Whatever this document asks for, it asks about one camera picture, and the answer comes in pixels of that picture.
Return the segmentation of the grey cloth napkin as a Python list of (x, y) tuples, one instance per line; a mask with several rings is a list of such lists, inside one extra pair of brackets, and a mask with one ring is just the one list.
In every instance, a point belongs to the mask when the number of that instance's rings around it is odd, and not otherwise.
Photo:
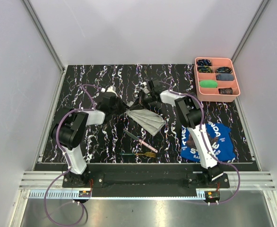
[(148, 110), (127, 110), (126, 115), (130, 117), (133, 121), (139, 124), (143, 129), (145, 129), (149, 134), (155, 136), (162, 127), (165, 125), (165, 120), (158, 114)]

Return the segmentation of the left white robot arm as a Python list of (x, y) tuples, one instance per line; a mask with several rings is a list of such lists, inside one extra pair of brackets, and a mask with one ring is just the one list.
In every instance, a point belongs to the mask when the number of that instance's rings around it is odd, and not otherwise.
[(65, 107), (54, 118), (49, 136), (57, 143), (68, 165), (68, 170), (63, 173), (63, 187), (79, 188), (93, 184), (80, 147), (87, 127), (106, 124), (113, 116), (119, 116), (128, 109), (116, 93), (109, 91), (102, 95), (99, 103), (93, 103), (91, 108)]

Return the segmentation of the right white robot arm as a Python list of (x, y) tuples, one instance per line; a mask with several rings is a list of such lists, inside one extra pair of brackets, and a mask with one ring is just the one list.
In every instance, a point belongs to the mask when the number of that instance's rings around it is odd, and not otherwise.
[(197, 147), (202, 167), (201, 182), (209, 188), (215, 186), (224, 173), (208, 139), (200, 101), (195, 95), (174, 92), (161, 84), (157, 79), (142, 84), (137, 99), (130, 104), (130, 117), (142, 116), (149, 103), (160, 102), (174, 106), (182, 126), (189, 130)]

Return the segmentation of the black marbled table mat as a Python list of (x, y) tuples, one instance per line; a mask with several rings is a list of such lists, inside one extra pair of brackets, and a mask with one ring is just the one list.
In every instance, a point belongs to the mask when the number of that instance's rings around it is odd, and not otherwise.
[[(195, 92), (194, 66), (192, 64), (153, 64), (153, 65), (69, 65), (61, 86), (55, 112), (64, 107), (88, 108), (91, 101), (100, 102), (97, 87), (115, 86), (123, 102), (129, 103), (138, 95), (139, 85), (158, 79), (164, 86), (172, 86), (180, 93)], [(235, 102), (204, 102), (208, 122), (221, 123), (231, 129), (230, 139), (234, 146), (234, 163), (242, 169), (255, 169), (247, 137)], [(87, 128), (81, 143), (83, 158), (88, 163), (186, 163), (181, 157), (181, 123), (173, 106), (152, 103), (149, 109), (163, 117), (165, 125), (152, 136), (127, 115), (113, 117), (104, 125)], [(142, 139), (158, 150), (152, 152), (138, 141), (129, 137), (123, 130)], [(145, 156), (121, 156), (120, 153), (156, 154), (155, 158)]]

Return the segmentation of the green rolled sock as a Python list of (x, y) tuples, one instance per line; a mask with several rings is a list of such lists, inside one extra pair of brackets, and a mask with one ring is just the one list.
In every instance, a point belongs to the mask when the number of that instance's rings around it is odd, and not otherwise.
[(199, 86), (201, 88), (217, 88), (218, 87), (218, 83), (216, 80), (201, 80), (199, 82)]

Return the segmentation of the blue patterned sock middle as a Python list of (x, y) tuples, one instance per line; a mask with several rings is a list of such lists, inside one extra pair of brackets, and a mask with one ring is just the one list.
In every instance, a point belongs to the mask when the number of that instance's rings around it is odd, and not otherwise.
[(198, 66), (197, 69), (199, 73), (212, 73), (210, 66)]

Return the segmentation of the blue patterned sock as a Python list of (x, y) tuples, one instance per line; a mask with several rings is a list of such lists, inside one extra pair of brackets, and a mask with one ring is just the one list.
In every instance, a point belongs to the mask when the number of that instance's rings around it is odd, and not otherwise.
[(216, 70), (216, 73), (228, 73), (231, 74), (233, 72), (233, 69), (230, 67), (219, 67)]
[(196, 61), (198, 66), (212, 66), (212, 62), (209, 59), (199, 59)]
[(212, 73), (210, 66), (198, 66), (197, 69), (199, 73)]

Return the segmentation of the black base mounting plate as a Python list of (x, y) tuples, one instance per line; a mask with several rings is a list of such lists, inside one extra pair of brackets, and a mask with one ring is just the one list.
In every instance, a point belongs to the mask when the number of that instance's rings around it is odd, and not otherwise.
[(83, 177), (66, 174), (64, 188), (92, 187), (93, 197), (189, 197), (197, 189), (229, 189), (227, 174), (206, 179), (198, 164), (89, 164)]

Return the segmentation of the pink divided organizer tray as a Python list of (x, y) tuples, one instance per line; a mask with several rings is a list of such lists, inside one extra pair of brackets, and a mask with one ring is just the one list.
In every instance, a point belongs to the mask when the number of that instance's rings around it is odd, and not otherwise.
[[(212, 73), (199, 73), (198, 72), (198, 65), (196, 61), (199, 59), (209, 59), (212, 62)], [(233, 69), (231, 73), (234, 75), (233, 81), (218, 81), (216, 80), (216, 70), (219, 67), (230, 67)], [(207, 102), (232, 102), (234, 101), (240, 94), (241, 90), (239, 87), (239, 83), (236, 77), (236, 73), (234, 70), (233, 62), (229, 58), (218, 58), (218, 57), (197, 57), (195, 58), (195, 66), (194, 66), (194, 73), (195, 73), (195, 82), (196, 82), (196, 92), (198, 99), (200, 101), (207, 101)], [(216, 80), (218, 83), (217, 88), (201, 88), (199, 86), (199, 82), (201, 80)], [(218, 89), (219, 88), (229, 88), (233, 89), (233, 95), (220, 95)]]

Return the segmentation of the dark blue rolled sock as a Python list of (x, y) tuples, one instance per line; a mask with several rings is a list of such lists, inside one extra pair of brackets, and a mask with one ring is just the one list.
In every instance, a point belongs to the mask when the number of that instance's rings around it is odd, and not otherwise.
[(218, 81), (233, 81), (234, 75), (229, 73), (216, 74), (216, 80)]

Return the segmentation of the blue printed t-shirt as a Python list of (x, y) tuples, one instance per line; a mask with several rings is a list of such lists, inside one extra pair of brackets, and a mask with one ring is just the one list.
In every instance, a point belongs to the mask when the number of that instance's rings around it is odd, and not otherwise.
[[(230, 139), (231, 129), (221, 123), (208, 122), (206, 130), (211, 147), (219, 161), (235, 159), (234, 146)], [(181, 157), (193, 162), (200, 162), (197, 147), (188, 129), (182, 126)]]

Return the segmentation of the dark brown rolled sock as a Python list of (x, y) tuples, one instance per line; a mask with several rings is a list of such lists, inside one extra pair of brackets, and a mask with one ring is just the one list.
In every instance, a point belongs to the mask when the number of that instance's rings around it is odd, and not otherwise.
[(218, 89), (220, 95), (233, 95), (233, 89), (229, 88), (219, 88)]

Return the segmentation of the blue patterned sock right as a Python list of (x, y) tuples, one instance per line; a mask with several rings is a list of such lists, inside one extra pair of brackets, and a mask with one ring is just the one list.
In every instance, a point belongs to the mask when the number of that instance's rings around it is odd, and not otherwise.
[(230, 67), (219, 67), (216, 70), (216, 73), (228, 73), (231, 74), (233, 72), (233, 69)]

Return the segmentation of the pink-handled table knife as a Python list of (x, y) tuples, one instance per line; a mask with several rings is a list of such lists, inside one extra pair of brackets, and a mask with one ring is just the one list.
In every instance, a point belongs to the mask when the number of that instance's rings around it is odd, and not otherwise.
[(131, 137), (132, 139), (138, 141), (141, 145), (144, 145), (146, 148), (148, 148), (149, 150), (151, 150), (152, 152), (157, 153), (158, 150), (155, 149), (154, 147), (152, 147), (151, 145), (149, 145), (148, 143), (144, 142), (142, 139), (138, 138), (137, 136), (133, 135), (132, 133), (128, 132), (126, 129), (123, 130), (129, 137)]

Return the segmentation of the aluminium frame rail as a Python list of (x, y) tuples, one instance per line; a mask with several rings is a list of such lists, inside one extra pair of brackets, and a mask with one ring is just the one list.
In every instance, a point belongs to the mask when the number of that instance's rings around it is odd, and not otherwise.
[(58, 54), (56, 53), (54, 46), (52, 45), (31, 1), (30, 0), (21, 0), (21, 3), (23, 4), (23, 6), (25, 7), (25, 10), (29, 14), (37, 32), (39, 33), (44, 45), (46, 46), (46, 49), (48, 50), (49, 54), (51, 55), (52, 59), (54, 60), (57, 68), (59, 69), (60, 72), (63, 72), (65, 69), (65, 66), (63, 65), (62, 61), (60, 60)]

